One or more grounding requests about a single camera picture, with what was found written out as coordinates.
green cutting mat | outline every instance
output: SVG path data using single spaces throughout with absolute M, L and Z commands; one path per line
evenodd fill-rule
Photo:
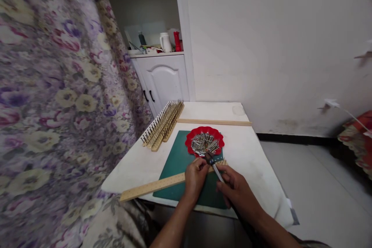
M 185 172 L 186 167 L 190 164 L 195 156 L 187 152 L 185 145 L 186 136 L 190 131 L 179 131 L 176 140 L 173 143 L 168 159 L 165 162 L 162 174 L 159 179 L 167 178 L 176 174 Z M 223 152 L 220 155 L 214 156 L 217 161 L 223 160 Z M 217 175 L 211 172 L 207 175 L 204 187 L 200 193 L 197 204 L 209 207 L 226 209 L 226 204 L 220 192 L 216 193 Z M 185 182 L 154 192 L 153 196 L 157 198 L 166 198 L 169 200 L 179 201 L 185 191 Z

cabinet door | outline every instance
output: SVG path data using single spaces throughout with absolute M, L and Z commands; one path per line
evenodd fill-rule
M 185 59 L 183 55 L 137 59 L 156 113 L 173 100 L 189 100 Z
M 156 110 L 155 110 L 155 107 L 154 107 L 154 103 L 149 99 L 150 98 L 150 94 L 148 92 L 148 89 L 147 89 L 147 86 L 146 86 L 146 83 L 145 83 L 145 79 L 142 76 L 141 68 L 138 65 L 137 58 L 131 58 L 131 60 L 132 60 L 132 63 L 134 65 L 134 68 L 135 68 L 135 70 L 137 72 L 137 76 L 138 76 L 139 82 L 141 83 L 142 92 L 145 95 L 146 101 L 148 102 L 148 104 L 150 106 L 151 113 L 152 113 L 153 117 L 155 118 L 158 114 L 156 113 Z

white bottle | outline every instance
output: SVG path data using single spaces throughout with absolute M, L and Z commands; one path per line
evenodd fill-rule
M 167 32 L 160 33 L 160 44 L 164 52 L 172 52 L 171 40 Z

floral curtain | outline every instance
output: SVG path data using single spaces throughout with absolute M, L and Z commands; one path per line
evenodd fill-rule
M 108 0 L 0 0 L 0 246 L 79 247 L 151 121 Z

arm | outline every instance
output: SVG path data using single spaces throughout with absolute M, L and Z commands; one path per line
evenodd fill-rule
M 201 158 L 196 158 L 187 166 L 185 193 L 150 248 L 180 247 L 187 219 L 198 200 L 208 169 L 207 162 Z
M 272 248 L 300 248 L 295 239 L 269 216 L 260 206 L 245 178 L 229 166 L 217 165 L 224 171 L 222 178 L 226 184 L 217 182 L 217 189 L 224 194 L 225 202 L 230 201 L 236 209 Z

